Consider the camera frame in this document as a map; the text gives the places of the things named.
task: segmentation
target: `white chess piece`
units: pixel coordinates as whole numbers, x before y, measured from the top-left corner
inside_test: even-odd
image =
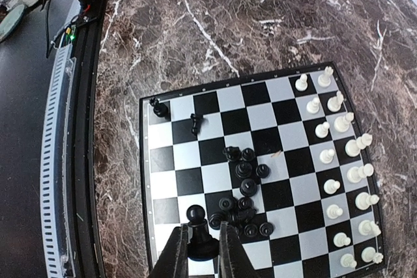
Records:
[[[340,264],[343,267],[350,267],[350,268],[355,268],[356,265],[358,265],[357,261],[354,260],[353,255],[351,255],[350,253],[346,253],[340,258]]]
[[[320,161],[324,164],[329,164],[333,161],[333,157],[336,154],[334,149],[324,149],[322,152],[320,152]]]
[[[332,195],[340,188],[340,182],[334,179],[329,179],[324,183],[324,191],[328,195]]]
[[[343,101],[343,95],[340,91],[338,91],[334,97],[331,97],[327,101],[327,108],[331,110],[331,112],[338,112],[341,108],[341,104],[343,103]]]
[[[319,83],[319,86],[326,88],[330,86],[331,80],[330,76],[333,75],[333,68],[331,66],[326,66],[324,69],[324,73],[319,76],[317,79],[317,82]]]
[[[373,174],[373,166],[368,163],[361,167],[354,166],[347,171],[347,180],[352,184],[359,183],[362,179],[370,177]]]
[[[316,114],[320,110],[320,99],[319,97],[314,97],[312,101],[307,103],[307,112],[311,114]]]
[[[375,224],[374,221],[370,221],[368,219],[365,219],[364,221],[360,222],[358,230],[362,236],[379,236],[381,234],[379,226]]]
[[[300,78],[295,81],[295,88],[298,91],[305,91],[308,87],[307,84],[307,75],[301,74]]]
[[[347,142],[345,146],[345,151],[348,156],[355,157],[358,156],[360,151],[365,149],[367,146],[370,146],[372,143],[372,135],[365,133],[362,136],[358,137],[356,140],[351,139]]]
[[[318,138],[326,138],[328,135],[328,130],[330,129],[330,124],[328,122],[324,122],[319,124],[315,128],[315,135]]]
[[[337,130],[339,133],[347,132],[347,130],[351,126],[353,118],[354,114],[352,112],[346,113],[346,115],[336,118],[336,120],[334,120],[334,129]]]
[[[378,201],[379,197],[377,195],[361,192],[356,196],[354,203],[359,210],[367,210],[371,205],[377,204]]]
[[[336,219],[342,216],[343,210],[336,204],[331,204],[326,210],[327,217],[330,219]]]
[[[336,247],[344,247],[351,244],[352,240],[346,236],[344,232],[339,232],[333,238],[333,243]]]
[[[373,247],[366,247],[361,254],[362,260],[364,260],[364,262],[374,262],[376,264],[379,264],[382,262],[384,255],[382,255],[382,253],[377,253],[375,248]]]

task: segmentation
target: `gray floor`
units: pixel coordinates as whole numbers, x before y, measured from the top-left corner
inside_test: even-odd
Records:
[[[72,0],[53,0],[50,36]],[[55,53],[45,59],[45,10],[34,10],[0,44],[0,277],[46,277],[39,216],[39,165]]]

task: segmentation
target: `chessboard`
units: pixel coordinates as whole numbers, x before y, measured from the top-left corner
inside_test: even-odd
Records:
[[[323,86],[319,80],[329,67],[325,78],[330,81]],[[303,91],[296,86],[299,83]],[[337,104],[339,92],[343,95],[340,109],[333,112],[328,103],[332,98]],[[164,117],[154,114],[154,103],[150,102],[155,98],[168,110]],[[310,113],[307,106],[314,98],[318,111]],[[251,175],[258,185],[252,197],[256,215],[251,223],[259,226],[269,222],[274,231],[270,236],[240,235],[260,278],[362,277],[385,266],[386,260],[381,260],[386,250],[380,202],[368,203],[369,207],[362,209],[356,205],[359,194],[378,194],[377,173],[368,171],[355,182],[348,177],[352,169],[356,169],[356,177],[358,169],[363,174],[364,165],[371,161],[365,146],[357,156],[346,152],[347,143],[363,133],[334,63],[254,74],[146,97],[140,100],[139,110],[150,269],[173,228],[188,222],[188,207],[202,206],[209,218],[220,211],[220,199],[242,197],[242,180],[235,173],[237,163],[223,154],[229,146],[252,149],[252,167],[264,164],[270,169],[266,178]],[[354,113],[354,120],[348,121],[343,132],[337,131],[336,119],[346,118],[348,112]],[[195,123],[191,114],[203,117],[197,135],[192,132]],[[316,128],[325,122],[330,129],[325,137],[318,137]],[[324,150],[335,152],[326,163],[320,157]],[[332,193],[324,187],[329,180],[339,182]],[[336,218],[329,218],[329,206],[339,211]],[[369,230],[365,234],[364,224]],[[210,228],[210,233],[218,239],[218,230]],[[344,234],[341,247],[334,242],[339,233]],[[342,266],[345,255],[348,261]],[[189,260],[188,267],[190,277],[218,277],[216,259]]]

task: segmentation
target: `chessboard border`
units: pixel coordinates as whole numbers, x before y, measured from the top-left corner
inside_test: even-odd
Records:
[[[153,269],[153,261],[152,261],[152,247],[151,242],[149,240],[149,231],[150,231],[150,225],[148,221],[148,211],[147,211],[147,203],[152,202],[152,199],[147,199],[146,194],[148,194],[148,197],[150,197],[150,193],[146,192],[146,181],[145,181],[145,168],[144,168],[144,160],[145,154],[148,154],[148,151],[144,151],[143,149],[143,102],[153,98],[157,97],[160,101],[170,100],[172,98],[177,98],[181,96],[187,96],[191,94],[196,94],[198,92],[208,92],[211,90],[217,90],[225,87],[231,87],[236,85],[243,85],[247,83],[253,83],[256,81],[264,81],[267,79],[273,79],[277,77],[287,77],[287,76],[294,76],[297,74],[303,74],[303,73],[310,73],[310,72],[318,72],[323,71],[326,66],[331,66],[334,69],[334,79],[336,80],[336,83],[338,85],[338,88],[340,91],[342,91],[343,95],[345,96],[345,106],[347,108],[347,111],[354,112],[356,115],[355,121],[352,123],[355,136],[362,135],[362,125],[360,122],[360,119],[357,117],[357,111],[354,106],[354,104],[351,102],[351,95],[350,92],[345,88],[346,84],[343,80],[342,76],[339,73],[339,70],[335,63],[333,61],[328,61],[324,63],[319,64],[313,64],[309,66],[301,66],[301,67],[294,67],[294,68],[284,68],[281,70],[275,70],[270,72],[262,72],[262,73],[256,73],[256,74],[250,74],[248,76],[244,77],[234,77],[225,79],[222,81],[215,81],[207,84],[197,85],[197,86],[191,86],[187,87],[185,89],[179,89],[179,90],[173,90],[169,92],[164,92],[161,94],[156,94],[152,96],[146,96],[139,99],[139,164],[140,164],[140,175],[141,175],[141,198],[142,198],[142,209],[143,209],[143,224],[144,224],[144,230],[145,230],[145,243],[147,248],[147,258],[148,258],[148,265],[149,265],[149,272]],[[367,152],[367,149],[361,151],[361,157],[364,164],[371,163],[371,158],[369,157],[369,154]],[[372,175],[371,177],[367,178],[369,191],[374,194],[379,194],[379,188],[377,185],[377,173]],[[381,234],[375,238],[377,247],[381,247],[381,249],[378,248],[378,251],[382,250],[384,256],[387,255],[387,246],[386,241],[384,239],[385,234],[385,225],[383,222],[383,214],[382,214],[382,204],[381,201],[378,202],[378,204],[373,206],[373,214],[376,221],[380,221],[379,227],[381,228]],[[371,263],[372,267],[364,267],[359,270],[353,271],[351,273],[348,273],[347,275],[341,276],[341,278],[361,278],[369,275],[370,273],[374,273],[376,271],[380,271],[384,269],[387,265],[386,257],[382,260],[380,264],[373,264]]]

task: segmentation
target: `marble surface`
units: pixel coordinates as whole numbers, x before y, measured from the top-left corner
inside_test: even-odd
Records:
[[[410,0],[109,0],[94,116],[96,203],[108,278],[145,277],[141,97],[334,61],[369,149],[387,268],[417,277],[417,8]]]

